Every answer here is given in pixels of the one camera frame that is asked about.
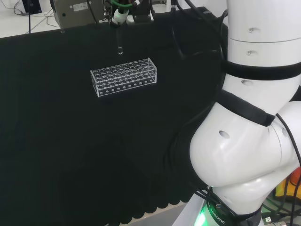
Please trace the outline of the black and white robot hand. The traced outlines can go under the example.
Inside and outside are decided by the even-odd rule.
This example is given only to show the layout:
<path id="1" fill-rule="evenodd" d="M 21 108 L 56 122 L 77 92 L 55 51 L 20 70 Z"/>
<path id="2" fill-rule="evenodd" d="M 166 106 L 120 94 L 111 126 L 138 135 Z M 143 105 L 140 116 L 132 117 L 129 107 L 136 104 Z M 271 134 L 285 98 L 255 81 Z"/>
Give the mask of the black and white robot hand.
<path id="1" fill-rule="evenodd" d="M 153 22 L 151 0 L 106 0 L 111 7 L 109 22 L 113 27 Z"/>

